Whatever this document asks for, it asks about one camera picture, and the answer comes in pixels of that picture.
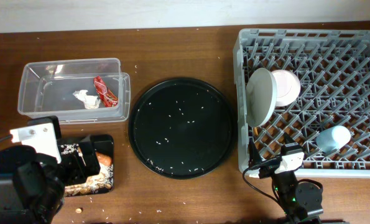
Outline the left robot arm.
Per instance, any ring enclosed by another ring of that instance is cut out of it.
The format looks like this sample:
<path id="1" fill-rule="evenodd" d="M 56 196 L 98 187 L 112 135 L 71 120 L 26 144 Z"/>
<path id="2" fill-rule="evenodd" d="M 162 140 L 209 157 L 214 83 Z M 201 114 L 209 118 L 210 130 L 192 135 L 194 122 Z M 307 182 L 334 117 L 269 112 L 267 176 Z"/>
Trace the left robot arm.
<path id="1" fill-rule="evenodd" d="M 0 151 L 0 223 L 51 223 L 64 203 L 65 187 L 82 184 L 100 171 L 95 138 L 62 161 L 32 146 Z"/>

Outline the red snack wrapper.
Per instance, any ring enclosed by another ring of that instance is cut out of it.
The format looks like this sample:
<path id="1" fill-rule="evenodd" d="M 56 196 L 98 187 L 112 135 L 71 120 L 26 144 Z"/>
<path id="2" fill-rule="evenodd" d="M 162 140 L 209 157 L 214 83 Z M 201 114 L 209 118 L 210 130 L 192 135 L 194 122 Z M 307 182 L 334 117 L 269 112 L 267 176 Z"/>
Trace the red snack wrapper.
<path id="1" fill-rule="evenodd" d="M 105 107 L 115 107 L 118 104 L 118 98 L 113 92 L 106 86 L 105 82 L 100 76 L 93 79 L 93 83 L 101 101 Z"/>

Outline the light blue cup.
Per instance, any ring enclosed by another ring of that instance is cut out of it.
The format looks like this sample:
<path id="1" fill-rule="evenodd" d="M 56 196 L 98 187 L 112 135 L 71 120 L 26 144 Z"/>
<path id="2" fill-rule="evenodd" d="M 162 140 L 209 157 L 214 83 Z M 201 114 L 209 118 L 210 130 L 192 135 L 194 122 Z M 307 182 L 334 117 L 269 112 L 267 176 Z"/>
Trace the light blue cup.
<path id="1" fill-rule="evenodd" d="M 316 137 L 316 144 L 323 152 L 341 149 L 351 140 L 351 133 L 344 126 L 334 126 Z"/>

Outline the orange carrot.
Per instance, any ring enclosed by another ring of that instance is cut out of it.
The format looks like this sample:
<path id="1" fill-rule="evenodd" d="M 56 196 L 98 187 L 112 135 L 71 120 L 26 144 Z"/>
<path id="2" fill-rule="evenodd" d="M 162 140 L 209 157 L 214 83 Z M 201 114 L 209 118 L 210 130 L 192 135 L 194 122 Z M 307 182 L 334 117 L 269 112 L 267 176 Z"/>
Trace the orange carrot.
<path id="1" fill-rule="evenodd" d="M 104 166 L 111 166 L 113 164 L 112 158 L 105 154 L 96 152 L 96 156 L 97 156 L 98 162 L 100 164 L 103 164 Z"/>

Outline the grey plate with food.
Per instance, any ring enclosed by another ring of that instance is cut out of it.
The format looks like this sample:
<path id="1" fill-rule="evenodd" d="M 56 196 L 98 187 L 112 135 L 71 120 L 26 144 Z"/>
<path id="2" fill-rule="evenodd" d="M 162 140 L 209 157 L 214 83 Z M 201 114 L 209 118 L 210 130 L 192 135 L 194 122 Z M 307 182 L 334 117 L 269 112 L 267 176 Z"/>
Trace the grey plate with food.
<path id="1" fill-rule="evenodd" d="M 247 123 L 255 128 L 263 126 L 273 114 L 277 101 L 277 83 L 273 74 L 258 68 L 246 85 Z"/>

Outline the white pink bowl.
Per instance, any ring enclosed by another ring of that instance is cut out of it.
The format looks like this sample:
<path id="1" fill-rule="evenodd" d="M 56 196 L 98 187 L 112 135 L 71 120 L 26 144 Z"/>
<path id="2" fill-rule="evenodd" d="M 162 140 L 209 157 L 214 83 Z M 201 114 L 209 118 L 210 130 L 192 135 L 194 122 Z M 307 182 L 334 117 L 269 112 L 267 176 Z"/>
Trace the white pink bowl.
<path id="1" fill-rule="evenodd" d="M 276 106 L 287 106 L 293 103 L 300 94 L 300 80 L 288 70 L 274 70 L 272 74 L 277 84 Z"/>

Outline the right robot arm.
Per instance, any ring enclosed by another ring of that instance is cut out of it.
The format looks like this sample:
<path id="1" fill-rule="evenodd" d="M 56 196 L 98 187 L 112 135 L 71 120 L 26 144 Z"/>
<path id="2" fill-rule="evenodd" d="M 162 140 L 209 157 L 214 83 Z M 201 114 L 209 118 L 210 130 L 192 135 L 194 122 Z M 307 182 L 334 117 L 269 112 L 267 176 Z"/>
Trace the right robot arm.
<path id="1" fill-rule="evenodd" d="M 272 179 L 273 196 L 246 183 L 279 205 L 285 213 L 284 223 L 321 223 L 323 186 L 315 180 L 296 178 L 295 171 L 303 164 L 305 150 L 286 133 L 284 141 L 277 156 L 264 160 L 250 140 L 249 166 L 243 171 L 243 179 L 246 180 L 246 173 L 251 170 L 258 171 L 260 179 Z"/>

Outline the white tissue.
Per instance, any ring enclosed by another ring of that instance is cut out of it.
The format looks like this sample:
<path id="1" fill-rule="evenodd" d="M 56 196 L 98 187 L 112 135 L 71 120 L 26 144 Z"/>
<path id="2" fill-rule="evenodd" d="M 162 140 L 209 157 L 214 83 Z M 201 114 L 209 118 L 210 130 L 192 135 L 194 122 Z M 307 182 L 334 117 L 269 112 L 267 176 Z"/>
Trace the white tissue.
<path id="1" fill-rule="evenodd" d="M 85 108 L 88 110 L 99 108 L 101 103 L 101 100 L 97 96 L 88 95 L 88 90 L 75 91 L 73 96 L 83 102 Z"/>

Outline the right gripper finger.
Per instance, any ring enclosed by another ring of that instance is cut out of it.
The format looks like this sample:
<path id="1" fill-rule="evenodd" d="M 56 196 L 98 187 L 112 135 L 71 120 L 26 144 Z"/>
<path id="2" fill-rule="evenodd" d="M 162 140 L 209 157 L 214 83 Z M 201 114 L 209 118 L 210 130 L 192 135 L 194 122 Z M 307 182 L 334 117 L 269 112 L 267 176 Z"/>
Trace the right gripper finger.
<path id="1" fill-rule="evenodd" d="M 287 133 L 284 133 L 284 140 L 285 153 L 305 152 L 305 149 L 299 143 L 295 142 Z"/>
<path id="2" fill-rule="evenodd" d="M 259 151 L 256 148 L 253 138 L 249 140 L 249 165 L 257 165 L 262 162 L 262 158 L 259 154 Z"/>

